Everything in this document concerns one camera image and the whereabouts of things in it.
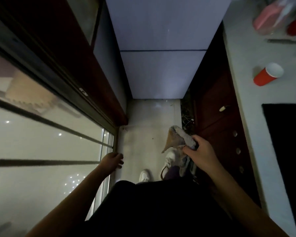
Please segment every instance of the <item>white tile floor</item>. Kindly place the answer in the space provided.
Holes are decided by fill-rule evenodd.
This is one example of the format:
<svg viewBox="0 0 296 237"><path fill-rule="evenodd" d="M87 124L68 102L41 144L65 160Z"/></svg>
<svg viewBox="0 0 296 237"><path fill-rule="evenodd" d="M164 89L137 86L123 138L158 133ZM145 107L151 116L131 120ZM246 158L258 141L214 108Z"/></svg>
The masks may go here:
<svg viewBox="0 0 296 237"><path fill-rule="evenodd" d="M115 180L138 183L140 172L148 169L153 180L158 181L169 151L161 153L169 127L182 126L180 100L133 100L127 106L127 115L129 123L120 128L118 139L124 165Z"/></svg>

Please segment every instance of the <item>white countertop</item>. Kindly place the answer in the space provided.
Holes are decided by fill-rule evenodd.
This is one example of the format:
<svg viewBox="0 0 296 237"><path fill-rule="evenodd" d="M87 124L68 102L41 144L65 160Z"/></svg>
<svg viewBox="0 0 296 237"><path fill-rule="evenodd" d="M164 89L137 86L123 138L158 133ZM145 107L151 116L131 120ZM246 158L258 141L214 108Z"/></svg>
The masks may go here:
<svg viewBox="0 0 296 237"><path fill-rule="evenodd" d="M296 45L272 44L265 38L288 38L281 31L260 36L252 27L252 0L233 1L223 19L225 44L259 194L269 216L289 236L296 226L261 105L296 103ZM270 62L280 64L283 77L258 87L253 77Z"/></svg>

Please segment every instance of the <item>wooden door frame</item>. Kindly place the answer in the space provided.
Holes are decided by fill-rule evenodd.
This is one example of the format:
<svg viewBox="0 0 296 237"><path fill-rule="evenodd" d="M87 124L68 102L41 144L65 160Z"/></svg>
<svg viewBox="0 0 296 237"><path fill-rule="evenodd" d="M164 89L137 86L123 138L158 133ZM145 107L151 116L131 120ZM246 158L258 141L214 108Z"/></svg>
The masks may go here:
<svg viewBox="0 0 296 237"><path fill-rule="evenodd" d="M128 123L67 0L0 0L0 20L112 126Z"/></svg>

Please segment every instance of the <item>red paper cup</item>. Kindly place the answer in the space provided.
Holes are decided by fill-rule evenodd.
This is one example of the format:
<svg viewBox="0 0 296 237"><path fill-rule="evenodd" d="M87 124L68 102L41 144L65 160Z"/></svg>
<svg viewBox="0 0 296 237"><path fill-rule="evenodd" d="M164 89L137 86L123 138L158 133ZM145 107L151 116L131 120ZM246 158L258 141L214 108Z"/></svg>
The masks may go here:
<svg viewBox="0 0 296 237"><path fill-rule="evenodd" d="M284 74L284 69L276 63L269 63L267 66L260 71L259 74L253 79L253 82L257 86L264 86L267 83L281 77Z"/></svg>

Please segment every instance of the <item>shoe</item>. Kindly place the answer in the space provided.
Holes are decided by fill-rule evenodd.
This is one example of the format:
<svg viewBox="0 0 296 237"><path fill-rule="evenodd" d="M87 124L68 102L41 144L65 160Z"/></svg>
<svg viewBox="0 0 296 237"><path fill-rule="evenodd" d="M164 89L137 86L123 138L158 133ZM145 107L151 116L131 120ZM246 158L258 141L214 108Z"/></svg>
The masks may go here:
<svg viewBox="0 0 296 237"><path fill-rule="evenodd" d="M150 173L148 170L143 170L139 175L139 182L151 181Z"/></svg>
<svg viewBox="0 0 296 237"><path fill-rule="evenodd" d="M178 160L178 152L176 150L172 150L166 155L166 160L164 162L164 166L162 167L161 173L160 173L160 179L163 180L166 173L169 171L169 169L172 166L175 166L175 163Z"/></svg>

